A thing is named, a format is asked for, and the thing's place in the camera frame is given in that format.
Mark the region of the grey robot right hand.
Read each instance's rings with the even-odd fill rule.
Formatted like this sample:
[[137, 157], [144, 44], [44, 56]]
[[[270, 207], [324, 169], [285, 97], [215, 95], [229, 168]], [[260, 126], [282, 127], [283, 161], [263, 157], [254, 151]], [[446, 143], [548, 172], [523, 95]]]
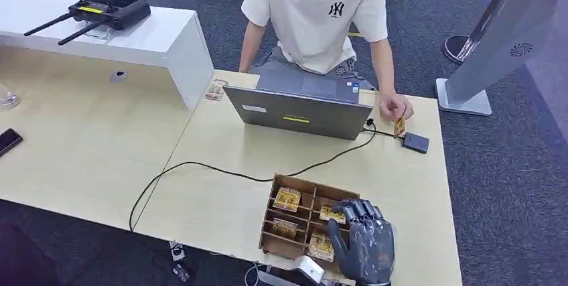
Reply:
[[390, 285], [395, 267], [395, 237], [390, 222], [368, 200], [344, 199], [332, 206], [349, 226], [349, 242], [340, 234], [336, 220], [327, 232], [341, 274], [357, 285]]

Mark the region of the person's left hand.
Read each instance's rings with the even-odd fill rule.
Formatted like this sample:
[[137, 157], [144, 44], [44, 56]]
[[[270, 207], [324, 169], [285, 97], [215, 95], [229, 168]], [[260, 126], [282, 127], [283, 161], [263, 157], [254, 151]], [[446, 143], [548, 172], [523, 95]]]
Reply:
[[377, 107], [384, 120], [397, 122], [410, 119], [414, 115], [413, 105], [407, 97], [395, 92], [379, 92]]

